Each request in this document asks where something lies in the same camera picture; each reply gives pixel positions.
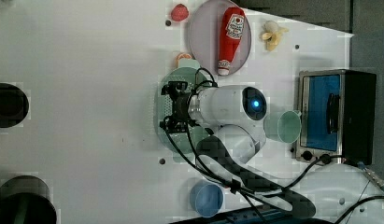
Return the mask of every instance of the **red ketchup bottle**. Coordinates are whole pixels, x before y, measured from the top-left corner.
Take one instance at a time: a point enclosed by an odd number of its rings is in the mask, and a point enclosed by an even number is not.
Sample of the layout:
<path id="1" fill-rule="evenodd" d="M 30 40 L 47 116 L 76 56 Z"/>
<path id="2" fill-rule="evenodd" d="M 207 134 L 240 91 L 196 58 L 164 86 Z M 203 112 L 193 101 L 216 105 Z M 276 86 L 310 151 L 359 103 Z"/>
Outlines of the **red ketchup bottle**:
<path id="1" fill-rule="evenodd" d="M 239 7 L 229 7 L 223 14 L 220 28 L 219 75 L 229 75 L 230 63 L 241 41 L 244 20 L 244 11 Z"/>

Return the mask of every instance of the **green plate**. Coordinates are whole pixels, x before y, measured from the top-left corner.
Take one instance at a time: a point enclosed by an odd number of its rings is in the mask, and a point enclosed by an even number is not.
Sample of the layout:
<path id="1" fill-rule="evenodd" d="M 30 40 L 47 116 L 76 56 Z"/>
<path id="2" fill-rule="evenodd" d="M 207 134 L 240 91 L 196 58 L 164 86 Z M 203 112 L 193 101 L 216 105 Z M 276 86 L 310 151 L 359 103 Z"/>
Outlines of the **green plate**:
<path id="1" fill-rule="evenodd" d="M 191 59 L 181 59 L 179 61 L 178 69 L 173 71 L 171 74 L 166 76 L 160 83 L 159 88 L 156 93 L 156 108 L 155 108 L 155 119 L 154 125 L 156 128 L 156 132 L 162 141 L 162 143 L 174 152 L 174 161 L 181 162 L 183 159 L 177 153 L 175 148 L 172 146 L 168 137 L 165 134 L 165 131 L 160 128 L 160 122 L 163 121 L 165 116 L 169 116 L 172 114 L 172 101 L 169 95 L 161 95 L 162 88 L 168 81 L 187 81 L 188 88 L 185 92 L 191 92 L 192 88 L 195 85 L 195 72 L 200 67 L 200 64 L 196 60 Z M 199 73 L 198 74 L 198 82 L 202 82 L 206 80 L 206 77 Z M 197 146 L 197 143 L 204 138 L 208 137 L 208 133 L 200 126 L 189 127 L 191 132 L 191 138 L 194 146 Z M 189 160 L 194 159 L 194 155 L 192 154 L 192 148 L 189 145 L 188 136 L 186 133 L 171 133 L 170 134 L 174 142 L 177 144 L 179 149 L 185 154 L 185 156 Z"/>

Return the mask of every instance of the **white tabletop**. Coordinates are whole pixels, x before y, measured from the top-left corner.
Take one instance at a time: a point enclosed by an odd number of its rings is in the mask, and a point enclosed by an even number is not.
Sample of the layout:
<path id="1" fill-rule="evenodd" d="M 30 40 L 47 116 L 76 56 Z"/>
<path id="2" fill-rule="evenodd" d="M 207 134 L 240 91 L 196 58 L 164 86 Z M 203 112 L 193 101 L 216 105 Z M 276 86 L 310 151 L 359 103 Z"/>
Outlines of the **white tabletop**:
<path id="1" fill-rule="evenodd" d="M 157 83 L 188 50 L 187 22 L 166 27 L 168 13 L 183 3 L 192 14 L 203 2 L 0 2 L 0 82 L 21 86 L 31 103 L 23 127 L 0 134 L 0 185 L 16 174 L 44 179 L 59 223 L 198 217 L 188 197 L 202 177 L 172 161 L 155 134 L 152 113 Z M 246 14 L 253 37 L 249 60 L 236 74 L 219 77 L 220 85 L 255 85 L 271 109 L 293 109 L 300 70 L 348 67 L 350 35 Z M 290 29 L 273 52 L 259 39 L 267 20 Z M 268 140 L 249 165 L 296 176 L 306 164 L 291 158 L 290 147 Z M 221 212 L 243 207 L 248 204 L 226 190 Z"/>

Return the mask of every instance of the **black knob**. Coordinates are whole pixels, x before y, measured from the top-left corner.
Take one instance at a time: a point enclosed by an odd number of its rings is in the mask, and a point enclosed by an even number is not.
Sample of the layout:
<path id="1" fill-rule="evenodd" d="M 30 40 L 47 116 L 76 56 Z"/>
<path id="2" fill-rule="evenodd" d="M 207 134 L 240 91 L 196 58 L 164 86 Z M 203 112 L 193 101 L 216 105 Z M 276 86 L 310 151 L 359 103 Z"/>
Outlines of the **black knob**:
<path id="1" fill-rule="evenodd" d="M 320 156 L 320 160 L 325 165 L 331 163 L 331 161 L 332 161 L 331 157 L 328 154 L 323 154 L 322 156 Z"/>
<path id="2" fill-rule="evenodd" d="M 302 157 L 303 157 L 303 159 L 305 159 L 305 161 L 311 161 L 311 159 L 313 159 L 313 154 L 309 151 L 305 151 L 302 154 Z"/>

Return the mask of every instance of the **cup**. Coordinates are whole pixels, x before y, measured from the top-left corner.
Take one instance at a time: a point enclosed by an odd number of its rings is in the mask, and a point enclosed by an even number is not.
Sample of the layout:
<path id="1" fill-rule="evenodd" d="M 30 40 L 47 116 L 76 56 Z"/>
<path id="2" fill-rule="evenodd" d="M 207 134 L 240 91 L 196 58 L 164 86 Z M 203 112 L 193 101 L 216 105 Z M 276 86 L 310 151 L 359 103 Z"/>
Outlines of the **cup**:
<path id="1" fill-rule="evenodd" d="M 298 110 L 270 113 L 263 124 L 267 138 L 283 143 L 295 142 L 302 130 L 301 115 Z"/>
<path id="2" fill-rule="evenodd" d="M 21 123 L 28 114 L 29 101 L 18 87 L 0 83 L 0 128 L 10 128 Z"/>
<path id="3" fill-rule="evenodd" d="M 223 204 L 223 191 L 218 185 L 201 180 L 192 188 L 190 202 L 200 216 L 213 217 Z"/>

